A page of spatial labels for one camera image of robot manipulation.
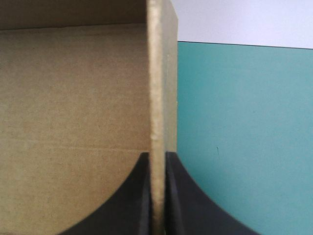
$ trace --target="brown cardboard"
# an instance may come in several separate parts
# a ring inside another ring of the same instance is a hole
[[[146,0],[0,0],[0,30],[146,22]]]
[[[147,3],[148,38],[144,0],[0,0],[0,235],[74,225],[141,152],[151,155],[153,232],[163,233],[177,17],[170,0]]]
[[[177,146],[178,20],[170,0],[149,0],[147,7],[153,234],[159,235],[164,229],[164,152]]]
[[[146,25],[0,32],[0,234],[97,209],[149,151]]]

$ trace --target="cardboard panel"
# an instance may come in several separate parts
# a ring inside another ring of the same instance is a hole
[[[49,235],[149,151],[145,24],[0,32],[0,234]]]
[[[153,233],[163,233],[164,153],[177,145],[177,27],[170,0],[148,0]]]
[[[145,0],[0,0],[0,29],[144,22]]]

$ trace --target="cardboard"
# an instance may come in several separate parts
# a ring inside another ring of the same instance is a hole
[[[163,233],[164,152],[177,146],[177,29],[169,0],[148,1],[153,234]]]
[[[0,0],[0,30],[146,22],[146,0]]]
[[[149,151],[146,26],[0,31],[0,48],[0,232],[55,234]]]
[[[0,234],[71,227],[141,152],[151,153],[154,234],[162,231],[177,19],[168,0],[148,5],[147,38],[141,0],[0,0]]]

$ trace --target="teal wall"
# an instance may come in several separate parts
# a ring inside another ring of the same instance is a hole
[[[179,42],[178,154],[263,235],[313,234],[313,50]]]

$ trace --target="cardboard flap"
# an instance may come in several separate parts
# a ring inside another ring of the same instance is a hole
[[[0,0],[0,30],[144,22],[145,0]]]

